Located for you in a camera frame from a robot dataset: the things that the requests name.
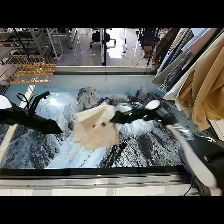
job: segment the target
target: tan jacket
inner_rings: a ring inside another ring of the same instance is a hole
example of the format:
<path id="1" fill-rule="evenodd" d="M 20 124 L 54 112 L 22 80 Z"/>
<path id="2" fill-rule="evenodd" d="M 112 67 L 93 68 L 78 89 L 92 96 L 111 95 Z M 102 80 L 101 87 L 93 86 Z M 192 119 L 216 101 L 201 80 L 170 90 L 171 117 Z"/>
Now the tan jacket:
<path id="1" fill-rule="evenodd" d="M 224 33 L 189 69 L 180 91 L 180 105 L 200 130 L 209 128 L 207 119 L 224 118 Z"/>

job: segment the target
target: brown garment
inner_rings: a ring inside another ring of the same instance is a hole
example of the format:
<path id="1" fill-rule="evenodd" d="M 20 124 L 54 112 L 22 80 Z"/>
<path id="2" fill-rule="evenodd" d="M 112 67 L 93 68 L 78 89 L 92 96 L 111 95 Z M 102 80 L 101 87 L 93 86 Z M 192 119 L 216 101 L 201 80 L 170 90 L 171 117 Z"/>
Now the brown garment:
<path id="1" fill-rule="evenodd" d="M 200 130 L 209 128 L 207 119 L 224 118 L 224 33 L 222 33 L 189 69 L 180 91 L 180 105 L 192 116 Z"/>
<path id="2" fill-rule="evenodd" d="M 110 147 L 120 143 L 114 123 L 109 122 L 115 115 L 115 107 L 102 103 L 100 106 L 77 113 L 74 125 L 74 139 L 86 149 Z"/>

